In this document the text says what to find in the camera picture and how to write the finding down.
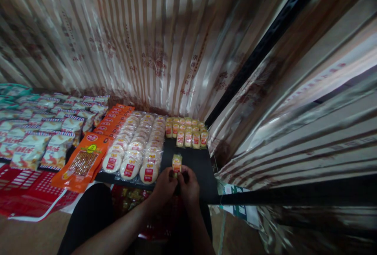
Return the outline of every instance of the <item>plastic wrapper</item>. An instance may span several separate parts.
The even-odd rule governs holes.
[[[94,125],[97,126],[102,119],[102,116],[106,113],[108,107],[100,104],[100,103],[93,103],[93,106],[90,108],[91,112],[96,113],[95,119],[94,119]]]
[[[50,138],[48,133],[27,132],[13,154],[10,167],[36,171]]]
[[[64,119],[42,119],[40,124],[40,131],[51,132],[60,131],[62,129]]]
[[[18,110],[0,110],[0,120],[17,119],[20,114],[22,114],[22,112]]]
[[[173,167],[173,177],[178,177],[178,172],[182,171],[182,155],[181,154],[174,154],[172,160],[172,167]]]
[[[173,138],[177,138],[178,131],[179,131],[179,123],[173,123],[173,130],[172,130]]]
[[[39,125],[44,118],[54,118],[54,113],[49,112],[34,112],[31,118],[29,119],[30,125]]]
[[[77,116],[85,118],[84,125],[82,126],[82,132],[84,134],[92,131],[95,115],[95,113],[86,110],[80,110],[77,112]]]
[[[61,170],[66,164],[67,152],[72,146],[75,134],[73,132],[53,131],[51,135],[46,152],[40,161],[40,166]]]
[[[92,106],[91,103],[77,102],[73,104],[72,110],[89,110]]]
[[[185,141],[185,132],[183,130],[179,130],[177,133],[177,147],[183,147]]]
[[[200,132],[194,131],[192,133],[192,147],[194,149],[200,149]]]
[[[94,179],[112,138],[95,133],[85,135],[69,162],[51,180],[51,185],[83,193]]]
[[[140,180],[144,184],[152,184],[159,174],[159,165],[156,163],[145,163],[140,168]]]
[[[203,131],[200,134],[200,149],[206,149],[207,148],[207,141],[208,141],[208,132]]]
[[[192,147],[192,131],[185,131],[185,147]]]
[[[75,147],[77,147],[77,145],[79,144],[82,126],[84,125],[84,120],[85,119],[83,117],[77,116],[67,115],[64,117],[62,131],[73,132],[75,134],[75,139],[73,141],[73,145]]]

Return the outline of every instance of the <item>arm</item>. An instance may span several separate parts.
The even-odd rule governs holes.
[[[190,221],[194,254],[215,255],[199,207],[198,180],[196,179],[195,173],[189,167],[183,165],[182,172],[187,172],[189,176],[188,182],[185,183],[183,175],[180,172],[178,173],[178,181],[181,186],[181,196]]]
[[[169,178],[171,170],[169,167],[161,173],[153,193],[143,203],[87,240],[74,254],[123,254],[148,220],[171,199],[178,183]]]

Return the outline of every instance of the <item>yellow snack packet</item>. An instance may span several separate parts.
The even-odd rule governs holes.
[[[207,148],[208,132],[203,131],[200,134],[200,149]]]
[[[173,138],[177,138],[178,131],[179,131],[179,124],[173,123],[173,133],[172,133]]]
[[[182,155],[181,154],[174,154],[173,155],[173,161],[172,161],[172,167],[173,167],[173,177],[177,178],[178,172],[182,171]]]
[[[192,131],[185,132],[185,147],[192,147]]]
[[[171,138],[173,134],[173,124],[171,122],[167,122],[165,125],[165,134],[166,138]]]
[[[183,142],[185,139],[185,132],[180,130],[177,133],[177,147],[183,147]]]
[[[194,131],[192,133],[192,147],[194,149],[200,149],[200,132]]]

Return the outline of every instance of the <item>red label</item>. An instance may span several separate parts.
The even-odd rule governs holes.
[[[135,167],[134,165],[127,164],[126,169],[124,170],[124,175],[131,177],[132,172],[134,171],[134,167]]]
[[[144,181],[152,182],[153,169],[145,169]]]
[[[116,161],[117,161],[117,159],[115,159],[115,158],[109,158],[109,162],[107,163],[106,168],[107,169],[114,169]]]

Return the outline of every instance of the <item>black pants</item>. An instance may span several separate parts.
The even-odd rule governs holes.
[[[200,203],[202,217],[212,241],[212,224],[208,206]],[[71,254],[76,248],[115,221],[110,189],[98,183],[90,187],[77,203],[68,223],[58,255]],[[177,248],[187,246],[191,239],[189,220],[184,213],[172,233],[164,253],[177,254]]]

